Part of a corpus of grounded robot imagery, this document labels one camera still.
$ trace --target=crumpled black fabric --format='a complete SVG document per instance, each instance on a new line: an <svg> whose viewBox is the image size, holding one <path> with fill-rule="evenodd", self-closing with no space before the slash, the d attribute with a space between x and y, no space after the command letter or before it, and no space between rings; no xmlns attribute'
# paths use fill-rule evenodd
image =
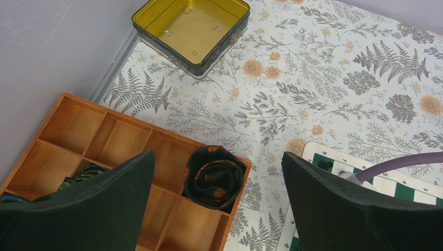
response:
<svg viewBox="0 0 443 251"><path fill-rule="evenodd" d="M189 157L184 173L184 192L199 205L226 209L240 193L245 172L246 164L223 147L202 147Z"/></svg>

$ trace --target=table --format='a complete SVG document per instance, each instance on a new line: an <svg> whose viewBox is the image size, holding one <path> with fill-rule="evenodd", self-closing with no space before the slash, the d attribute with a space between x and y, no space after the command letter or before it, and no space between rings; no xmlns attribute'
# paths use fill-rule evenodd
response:
<svg viewBox="0 0 443 251"><path fill-rule="evenodd" d="M335 0L248 0L248 30L197 81L139 42L101 104L254 166L225 250L275 250L284 151L373 163L443 150L443 36ZM401 172L443 185L440 164Z"/></svg>

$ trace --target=wooden compartment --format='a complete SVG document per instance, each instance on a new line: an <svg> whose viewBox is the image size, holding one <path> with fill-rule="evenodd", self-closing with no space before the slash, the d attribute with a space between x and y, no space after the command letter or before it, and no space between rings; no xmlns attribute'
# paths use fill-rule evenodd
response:
<svg viewBox="0 0 443 251"><path fill-rule="evenodd" d="M138 237L139 245L155 250L177 201L176 196L164 192L155 185L151 186L142 229Z"/></svg>
<svg viewBox="0 0 443 251"><path fill-rule="evenodd" d="M82 155L105 111L64 98L49 119L40 139Z"/></svg>
<svg viewBox="0 0 443 251"><path fill-rule="evenodd" d="M205 146L173 132L63 94L2 186L33 200L57 191L65 177L89 164L112 168L143 150L154 150L153 184L137 251L222 251L241 197L221 212L181 196L193 151ZM247 164L247 180L252 163Z"/></svg>
<svg viewBox="0 0 443 251"><path fill-rule="evenodd" d="M57 191L81 157L59 147L36 141L7 186L13 194L35 199Z"/></svg>
<svg viewBox="0 0 443 251"><path fill-rule="evenodd" d="M182 200L159 251L217 251L228 221L229 217L215 210Z"/></svg>
<svg viewBox="0 0 443 251"><path fill-rule="evenodd" d="M189 156L199 147L200 145L178 141L177 138L154 131L145 146L145 150L153 150L155 153L153 184L179 193Z"/></svg>
<svg viewBox="0 0 443 251"><path fill-rule="evenodd" d="M149 127L106 114L85 156L115 167L143 150Z"/></svg>

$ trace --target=purple tube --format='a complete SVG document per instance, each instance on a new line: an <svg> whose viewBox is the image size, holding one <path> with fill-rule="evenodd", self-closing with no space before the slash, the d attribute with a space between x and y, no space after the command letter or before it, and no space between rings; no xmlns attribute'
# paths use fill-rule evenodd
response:
<svg viewBox="0 0 443 251"><path fill-rule="evenodd" d="M391 159L389 161L382 162L374 165L358 174L355 177L363 182L367 181L374 176L382 173L386 173L391 170L399 169L407 166L424 165L432 163L443 163L443 152L438 153L420 153L414 155L408 155L405 157Z"/></svg>

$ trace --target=green and white checkered board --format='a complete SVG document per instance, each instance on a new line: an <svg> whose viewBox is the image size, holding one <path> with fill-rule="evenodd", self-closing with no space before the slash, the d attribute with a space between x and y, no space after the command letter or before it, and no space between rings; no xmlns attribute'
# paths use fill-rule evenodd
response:
<svg viewBox="0 0 443 251"><path fill-rule="evenodd" d="M313 142L306 145L303 158L314 165L318 165L323 161L332 162L333 168L329 171L335 175L343 171L359 173L373 165L373 163ZM371 183L379 193L384 195L419 203L443 206L443 187L413 178L396 170L383 173L366 182ZM289 206L277 251L297 251L298 242L299 239L294 217L292 215L292 209Z"/></svg>

